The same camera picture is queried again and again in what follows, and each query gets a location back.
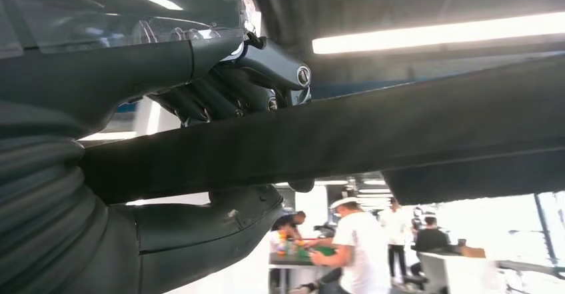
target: white wall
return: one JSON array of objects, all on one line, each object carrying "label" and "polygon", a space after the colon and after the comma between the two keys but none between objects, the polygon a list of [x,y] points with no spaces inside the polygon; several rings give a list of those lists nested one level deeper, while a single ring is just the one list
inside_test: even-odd
[{"label": "white wall", "polygon": [[314,236],[314,226],[328,221],[328,191],[325,186],[315,185],[308,193],[296,193],[294,207],[306,213],[306,221],[298,226],[304,238]]},{"label": "white wall", "polygon": [[[180,121],[150,99],[139,102],[134,121],[137,136],[178,129]],[[195,193],[175,197],[144,200],[139,203],[184,203],[203,205],[209,203],[208,193]],[[263,238],[249,256],[221,271],[208,275],[170,294],[266,294],[269,292],[269,240]]]}]

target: man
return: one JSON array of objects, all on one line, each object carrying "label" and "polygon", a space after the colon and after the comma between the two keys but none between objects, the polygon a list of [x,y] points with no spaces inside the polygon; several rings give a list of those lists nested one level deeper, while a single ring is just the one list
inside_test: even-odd
[{"label": "man", "polygon": [[[291,238],[293,240],[302,239],[302,235],[298,232],[297,226],[304,223],[304,220],[306,220],[306,213],[303,211],[279,217],[273,224],[273,227],[271,227],[271,251],[276,252],[278,250],[277,247],[280,245],[281,240],[279,239],[278,231],[285,231],[287,238]],[[280,269],[271,269],[269,275],[271,279],[269,283],[271,285],[275,287],[281,285]]]},{"label": "man", "polygon": [[297,226],[304,223],[305,219],[306,213],[303,211],[296,212],[296,214],[283,215],[275,221],[271,231],[286,231],[288,237],[294,240],[302,239]]},{"label": "man", "polygon": [[[426,222],[426,229],[422,229],[416,236],[416,245],[414,250],[417,253],[422,252],[451,252],[449,238],[447,234],[443,233],[438,228],[438,220],[435,217],[428,216],[424,219]],[[422,273],[422,263],[416,263],[410,267],[412,275]]]},{"label": "man", "polygon": [[331,245],[336,253],[310,254],[312,263],[342,268],[330,274],[339,277],[340,294],[375,294],[386,290],[386,237],[376,218],[363,211],[355,197],[331,205],[341,217],[333,238],[316,240],[311,245]]},{"label": "man", "polygon": [[395,198],[390,199],[390,209],[379,214],[379,221],[388,236],[388,266],[390,269],[390,282],[396,285],[395,257],[398,257],[402,277],[406,276],[406,234],[410,226],[409,218]]}]

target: wall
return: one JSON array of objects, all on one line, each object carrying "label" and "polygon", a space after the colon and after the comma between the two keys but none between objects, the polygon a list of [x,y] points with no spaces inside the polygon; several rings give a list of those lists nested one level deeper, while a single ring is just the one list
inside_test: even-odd
[{"label": "wall", "polygon": [[328,221],[328,194],[325,186],[315,185],[308,193],[296,193],[294,204],[297,211],[306,213],[306,221],[298,226],[304,238],[314,236],[314,226]]}]

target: transparent plastic cover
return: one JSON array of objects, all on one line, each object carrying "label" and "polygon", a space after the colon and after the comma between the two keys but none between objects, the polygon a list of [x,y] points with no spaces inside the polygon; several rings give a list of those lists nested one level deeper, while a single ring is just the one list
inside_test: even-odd
[{"label": "transparent plastic cover", "polygon": [[[14,0],[44,53],[245,34],[243,0]],[[9,29],[0,12],[2,31]],[[12,21],[12,31],[17,30]],[[8,51],[16,39],[2,35]]]}]

